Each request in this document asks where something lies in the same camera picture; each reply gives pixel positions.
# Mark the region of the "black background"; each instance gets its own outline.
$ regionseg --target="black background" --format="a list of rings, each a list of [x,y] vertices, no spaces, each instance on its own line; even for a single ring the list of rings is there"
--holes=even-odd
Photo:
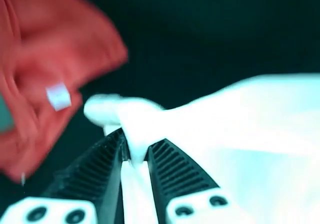
[[[119,93],[173,108],[258,74],[320,72],[320,0],[89,1],[115,23],[129,62],[84,86],[84,100]],[[24,187],[0,176],[0,215],[103,136],[82,111]]]

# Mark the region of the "red fabric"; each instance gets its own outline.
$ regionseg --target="red fabric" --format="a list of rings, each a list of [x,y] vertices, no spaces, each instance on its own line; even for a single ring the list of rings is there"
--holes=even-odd
[[[16,182],[33,174],[82,104],[78,87],[126,57],[112,23],[84,0],[0,0],[0,92],[15,122],[0,133],[0,171]],[[72,102],[61,111],[46,94],[58,83]]]

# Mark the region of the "clothing tag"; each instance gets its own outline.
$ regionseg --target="clothing tag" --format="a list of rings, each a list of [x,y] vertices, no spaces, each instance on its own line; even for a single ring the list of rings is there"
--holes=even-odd
[[[56,110],[62,110],[71,106],[71,97],[66,86],[61,83],[46,89],[46,95],[52,107]]]

